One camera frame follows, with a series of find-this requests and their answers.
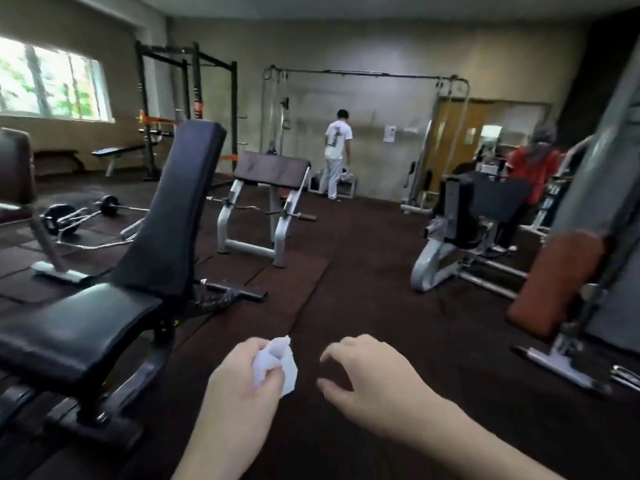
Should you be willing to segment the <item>brown padded seat machine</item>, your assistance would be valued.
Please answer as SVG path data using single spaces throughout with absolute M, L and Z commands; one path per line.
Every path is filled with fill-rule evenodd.
M 86 285 L 88 274 L 75 271 L 56 250 L 44 220 L 36 208 L 35 158 L 26 132 L 0 128 L 0 210 L 28 214 L 31 233 L 45 259 L 30 266 L 35 276 L 45 276 L 74 285 Z

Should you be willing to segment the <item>grey machine with brown pad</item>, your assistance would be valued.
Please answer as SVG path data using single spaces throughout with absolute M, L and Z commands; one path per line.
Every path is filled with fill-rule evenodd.
M 640 35 L 507 318 L 548 339 L 517 356 L 600 396 L 640 393 L 640 372 L 584 339 L 640 355 Z

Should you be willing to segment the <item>black power rack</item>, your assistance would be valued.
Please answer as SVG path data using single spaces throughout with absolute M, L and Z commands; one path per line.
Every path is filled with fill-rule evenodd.
M 158 182 L 161 170 L 156 164 L 154 143 L 152 142 L 152 126 L 176 125 L 177 120 L 162 117 L 152 117 L 149 113 L 149 99 L 146 83 L 145 60 L 150 59 L 165 65 L 178 68 L 182 81 L 182 103 L 185 117 L 202 120 L 204 118 L 204 100 L 202 90 L 202 69 L 219 68 L 230 75 L 230 136 L 231 154 L 220 157 L 220 161 L 229 162 L 231 169 L 235 170 L 238 161 L 238 95 L 239 95 L 239 64 L 237 61 L 225 62 L 217 57 L 204 53 L 199 43 L 192 42 L 187 47 L 172 47 L 148 45 L 137 41 L 134 46 L 137 70 L 138 86 L 142 100 L 142 109 L 139 122 L 142 125 L 144 138 L 143 156 L 147 158 L 145 163 L 145 182 Z

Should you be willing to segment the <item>person's left forearm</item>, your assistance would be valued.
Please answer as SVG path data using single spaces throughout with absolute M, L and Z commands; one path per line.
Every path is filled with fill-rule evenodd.
M 260 429 L 198 422 L 170 480 L 240 480 L 265 441 Z

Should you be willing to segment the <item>flat white-framed bench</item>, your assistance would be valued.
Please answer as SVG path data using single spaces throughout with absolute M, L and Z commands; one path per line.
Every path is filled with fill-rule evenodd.
M 132 152 L 142 152 L 146 148 L 145 144 L 135 144 L 132 146 L 121 146 L 121 147 L 108 147 L 99 150 L 94 150 L 91 152 L 91 155 L 96 157 L 97 159 L 107 161 L 108 165 L 106 168 L 105 176 L 111 177 L 113 175 L 115 169 L 116 160 L 121 158 L 126 153 Z

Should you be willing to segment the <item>person's right forearm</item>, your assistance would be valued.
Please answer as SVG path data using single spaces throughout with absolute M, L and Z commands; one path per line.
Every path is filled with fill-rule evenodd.
M 422 448 L 463 480 L 566 480 L 439 400 L 427 414 Z

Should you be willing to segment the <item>barbell with black plates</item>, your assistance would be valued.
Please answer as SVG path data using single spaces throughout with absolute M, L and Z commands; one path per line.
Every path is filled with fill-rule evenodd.
M 124 205 L 117 196 L 109 194 L 93 202 L 89 207 L 76 208 L 69 203 L 54 204 L 40 215 L 40 220 L 51 236 L 62 239 L 75 234 L 85 222 L 94 217 L 117 217 L 121 210 L 148 212 L 146 208 Z

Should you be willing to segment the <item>person's right hand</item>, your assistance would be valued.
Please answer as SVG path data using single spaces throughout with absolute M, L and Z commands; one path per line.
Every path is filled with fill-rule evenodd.
M 404 355 L 370 335 L 331 343 L 319 361 L 340 364 L 356 395 L 352 403 L 331 404 L 352 422 L 400 442 L 421 442 L 428 412 L 446 400 L 420 378 Z

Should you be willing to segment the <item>white tissue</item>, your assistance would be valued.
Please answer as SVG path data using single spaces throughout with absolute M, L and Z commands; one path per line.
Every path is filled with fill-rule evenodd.
M 298 366 L 292 352 L 290 336 L 274 338 L 257 352 L 252 362 L 254 388 L 261 387 L 268 372 L 274 369 L 281 369 L 284 375 L 280 397 L 292 393 L 298 378 Z

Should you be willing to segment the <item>black leg exercise machine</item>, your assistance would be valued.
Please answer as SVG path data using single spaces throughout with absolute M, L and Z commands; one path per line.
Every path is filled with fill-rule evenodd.
M 412 290 L 424 293 L 460 278 L 514 300 L 516 292 L 472 274 L 469 268 L 480 264 L 527 278 L 527 273 L 495 258 L 509 252 L 497 248 L 497 236 L 527 201 L 532 188 L 528 180 L 498 180 L 480 171 L 444 177 L 433 218 L 425 229 L 426 245 L 412 269 Z

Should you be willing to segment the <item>window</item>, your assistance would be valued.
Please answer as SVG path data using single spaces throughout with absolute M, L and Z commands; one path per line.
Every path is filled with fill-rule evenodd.
M 0 116 L 114 122 L 100 62 L 4 37 Z

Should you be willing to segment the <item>person's left hand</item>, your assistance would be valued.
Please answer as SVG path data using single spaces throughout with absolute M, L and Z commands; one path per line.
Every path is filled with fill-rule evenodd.
M 256 428 L 268 436 L 280 401 L 262 403 L 257 400 L 252 362 L 269 341 L 253 337 L 238 343 L 229 352 L 210 376 L 198 416 L 200 420 L 208 424 Z

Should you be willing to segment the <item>wooden door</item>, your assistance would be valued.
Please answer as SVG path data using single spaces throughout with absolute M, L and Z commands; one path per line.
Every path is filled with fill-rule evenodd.
M 442 98 L 428 136 L 422 174 L 428 193 L 438 192 L 443 175 L 460 163 L 471 161 L 488 122 L 494 102 L 479 99 Z

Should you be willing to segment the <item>black adjustable weight bench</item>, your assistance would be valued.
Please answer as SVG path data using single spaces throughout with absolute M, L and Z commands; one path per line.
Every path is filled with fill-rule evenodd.
M 149 211 L 105 282 L 0 315 L 0 371 L 17 379 L 0 395 L 0 438 L 49 392 L 65 398 L 48 427 L 132 449 L 143 428 L 123 411 L 163 370 L 176 320 L 261 299 L 195 277 L 197 233 L 226 136 L 213 121 L 178 126 Z

